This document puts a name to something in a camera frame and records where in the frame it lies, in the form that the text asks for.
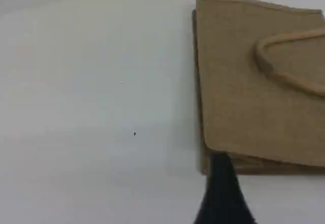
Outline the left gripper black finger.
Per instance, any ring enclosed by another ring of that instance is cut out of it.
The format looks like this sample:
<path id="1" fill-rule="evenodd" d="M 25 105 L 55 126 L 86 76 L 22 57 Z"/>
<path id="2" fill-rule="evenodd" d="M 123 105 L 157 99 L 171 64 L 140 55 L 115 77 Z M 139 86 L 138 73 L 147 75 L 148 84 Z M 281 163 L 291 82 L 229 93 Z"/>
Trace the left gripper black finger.
<path id="1" fill-rule="evenodd" d="M 194 223 L 256 223 L 227 153 L 210 154 L 207 188 Z"/>

